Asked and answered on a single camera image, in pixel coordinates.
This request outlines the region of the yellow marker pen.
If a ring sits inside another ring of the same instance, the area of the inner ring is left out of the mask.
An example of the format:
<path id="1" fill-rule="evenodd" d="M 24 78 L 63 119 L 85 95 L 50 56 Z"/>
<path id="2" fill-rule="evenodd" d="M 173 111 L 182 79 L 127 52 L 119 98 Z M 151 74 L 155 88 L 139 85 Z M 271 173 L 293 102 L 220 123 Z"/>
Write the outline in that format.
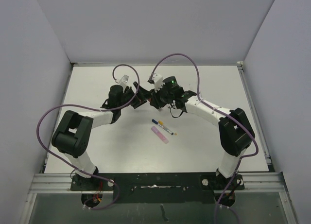
<path id="1" fill-rule="evenodd" d="M 169 127 L 167 127 L 162 121 L 158 121 L 158 123 L 163 127 L 163 129 L 169 132 L 171 135 L 177 135 L 176 132 L 172 131 Z"/>

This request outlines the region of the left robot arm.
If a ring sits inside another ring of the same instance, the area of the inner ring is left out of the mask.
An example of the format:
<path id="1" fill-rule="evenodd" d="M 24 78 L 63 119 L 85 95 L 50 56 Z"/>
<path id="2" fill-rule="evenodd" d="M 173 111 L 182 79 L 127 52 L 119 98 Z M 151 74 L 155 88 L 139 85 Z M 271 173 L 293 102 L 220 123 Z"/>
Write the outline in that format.
<path id="1" fill-rule="evenodd" d="M 98 187 L 98 168 L 92 163 L 86 151 L 91 130 L 106 124 L 115 123 L 121 116 L 120 106 L 132 106 L 134 109 L 143 105 L 151 98 L 152 92 L 138 86 L 135 93 L 130 86 L 113 85 L 108 93 L 108 98 L 101 108 L 104 112 L 74 112 L 68 110 L 64 113 L 53 137 L 52 146 L 63 153 L 75 166 L 76 176 L 82 178 L 82 185 L 87 190 Z"/>

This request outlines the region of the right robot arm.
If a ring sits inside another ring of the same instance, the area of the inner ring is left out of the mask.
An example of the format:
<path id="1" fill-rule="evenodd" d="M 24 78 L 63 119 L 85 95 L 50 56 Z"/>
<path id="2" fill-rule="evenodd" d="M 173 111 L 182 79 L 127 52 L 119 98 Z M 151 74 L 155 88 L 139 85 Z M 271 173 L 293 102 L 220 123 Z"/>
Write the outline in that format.
<path id="1" fill-rule="evenodd" d="M 161 109 L 170 105 L 185 113 L 197 115 L 219 129 L 220 142 L 225 151 L 217 171 L 216 183 L 221 189 L 228 189 L 234 183 L 233 174 L 239 159 L 251 145 L 255 133 L 246 113 L 237 108 L 230 110 L 203 100 L 196 92 L 184 90 L 174 76 L 163 78 L 154 74 L 148 80 L 154 85 L 150 90 L 150 105 Z"/>

